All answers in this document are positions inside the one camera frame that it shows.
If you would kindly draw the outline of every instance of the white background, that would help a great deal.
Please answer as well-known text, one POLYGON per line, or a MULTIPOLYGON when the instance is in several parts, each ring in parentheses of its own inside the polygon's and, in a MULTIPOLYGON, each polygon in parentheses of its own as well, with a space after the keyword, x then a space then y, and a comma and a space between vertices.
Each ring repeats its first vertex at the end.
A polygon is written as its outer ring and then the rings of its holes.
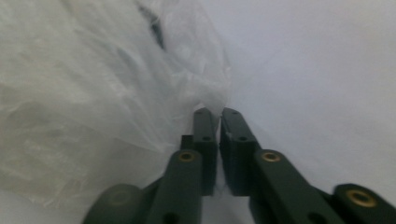
MULTIPOLYGON (((200 1, 233 67, 229 107, 262 147, 319 189, 356 183, 396 204, 396 2, 200 1)), ((246 200, 205 206, 207 223, 251 223, 246 200)))

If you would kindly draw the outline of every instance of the transparent plastic bag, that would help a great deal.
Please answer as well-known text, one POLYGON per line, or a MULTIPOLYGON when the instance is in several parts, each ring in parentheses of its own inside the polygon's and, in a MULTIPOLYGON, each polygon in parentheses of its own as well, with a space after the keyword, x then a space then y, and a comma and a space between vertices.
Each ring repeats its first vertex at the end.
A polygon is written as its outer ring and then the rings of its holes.
POLYGON ((2 1, 0 18, 0 189, 36 203, 147 185, 194 107, 225 105, 227 61, 194 0, 2 1))

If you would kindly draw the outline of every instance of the plastic wrap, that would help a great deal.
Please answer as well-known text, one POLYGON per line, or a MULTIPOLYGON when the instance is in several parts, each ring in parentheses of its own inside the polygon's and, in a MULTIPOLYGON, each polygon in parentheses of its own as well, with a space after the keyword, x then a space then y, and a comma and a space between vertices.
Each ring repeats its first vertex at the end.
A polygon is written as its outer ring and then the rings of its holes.
POLYGON ((193 0, 2 1, 0 18, 0 189, 36 203, 147 185, 194 107, 225 105, 227 61, 193 0))

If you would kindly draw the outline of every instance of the plastic bag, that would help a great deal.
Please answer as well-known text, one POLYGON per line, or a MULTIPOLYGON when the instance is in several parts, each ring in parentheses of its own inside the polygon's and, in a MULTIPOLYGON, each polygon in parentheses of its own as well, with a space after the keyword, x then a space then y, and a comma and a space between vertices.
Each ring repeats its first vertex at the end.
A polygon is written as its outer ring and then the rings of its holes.
POLYGON ((225 105, 227 61, 193 0, 2 1, 0 18, 0 189, 36 203, 80 211, 147 185, 194 107, 225 105))

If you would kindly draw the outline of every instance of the crumpled plastic bag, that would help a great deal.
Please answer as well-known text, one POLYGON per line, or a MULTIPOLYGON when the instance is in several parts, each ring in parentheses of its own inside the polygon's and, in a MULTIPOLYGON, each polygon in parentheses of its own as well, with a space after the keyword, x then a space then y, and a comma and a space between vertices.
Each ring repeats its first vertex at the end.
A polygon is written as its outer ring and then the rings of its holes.
POLYGON ((2 1, 0 52, 0 189, 47 207, 146 186, 193 109, 227 100, 227 60, 194 0, 2 1))

